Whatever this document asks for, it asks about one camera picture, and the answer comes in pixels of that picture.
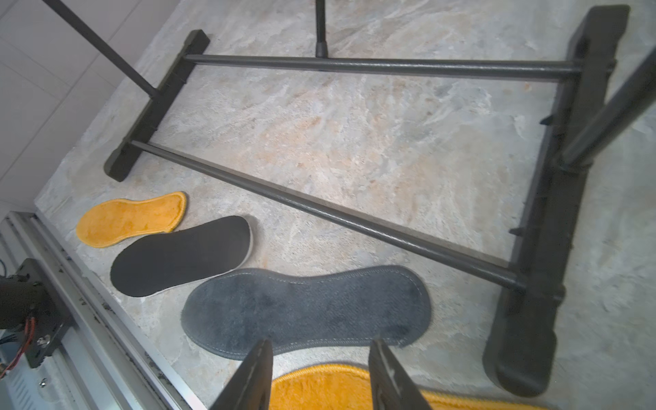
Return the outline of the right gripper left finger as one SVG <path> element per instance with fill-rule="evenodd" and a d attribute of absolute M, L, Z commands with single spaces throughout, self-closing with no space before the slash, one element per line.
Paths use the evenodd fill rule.
<path fill-rule="evenodd" d="M 268 409 L 272 377 L 273 347 L 263 339 L 247 354 L 209 409 Z"/>

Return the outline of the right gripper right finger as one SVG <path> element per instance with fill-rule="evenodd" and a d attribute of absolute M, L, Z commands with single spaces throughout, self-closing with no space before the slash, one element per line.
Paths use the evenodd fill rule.
<path fill-rule="evenodd" d="M 374 409 L 432 409 L 383 340 L 372 340 L 368 366 Z"/>

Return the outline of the grey yellow-edged insole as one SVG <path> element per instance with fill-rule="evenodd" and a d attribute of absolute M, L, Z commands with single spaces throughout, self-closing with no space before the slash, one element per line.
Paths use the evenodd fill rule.
<path fill-rule="evenodd" d="M 531 409 L 505 401 L 421 391 L 433 409 Z M 372 409 L 370 374 L 359 367 L 322 364 L 290 372 L 272 382 L 271 409 Z"/>

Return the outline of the grey dark-edged insole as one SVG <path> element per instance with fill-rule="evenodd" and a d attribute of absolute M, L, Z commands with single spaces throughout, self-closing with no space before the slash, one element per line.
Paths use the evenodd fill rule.
<path fill-rule="evenodd" d="M 262 339 L 276 355 L 374 339 L 404 347 L 428 329 L 432 304 L 424 282 L 404 266 L 314 277 L 245 268 L 193 290 L 180 321 L 199 347 L 242 360 Z"/>

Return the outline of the white black insole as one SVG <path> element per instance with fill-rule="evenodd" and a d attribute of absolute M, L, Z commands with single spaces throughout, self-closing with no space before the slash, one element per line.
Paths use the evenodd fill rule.
<path fill-rule="evenodd" d="M 247 261 L 252 247 L 250 223 L 239 215 L 179 232 L 148 235 L 118 254 L 110 282 L 128 297 L 150 297 L 230 273 Z"/>

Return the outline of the yellow insole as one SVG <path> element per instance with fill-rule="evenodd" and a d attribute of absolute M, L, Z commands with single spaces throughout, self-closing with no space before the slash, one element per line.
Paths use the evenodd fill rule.
<path fill-rule="evenodd" d="M 172 232 L 183 220 L 187 205 L 182 191 L 143 201 L 113 199 L 88 210 L 75 232 L 83 244 L 107 248 L 131 237 Z"/>

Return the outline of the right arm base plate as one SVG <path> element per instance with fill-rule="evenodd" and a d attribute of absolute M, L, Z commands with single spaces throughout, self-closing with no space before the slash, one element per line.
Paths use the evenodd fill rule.
<path fill-rule="evenodd" d="M 1 328 L 18 335 L 20 357 L 37 368 L 60 348 L 73 316 L 53 283 L 33 258 L 1 279 Z"/>

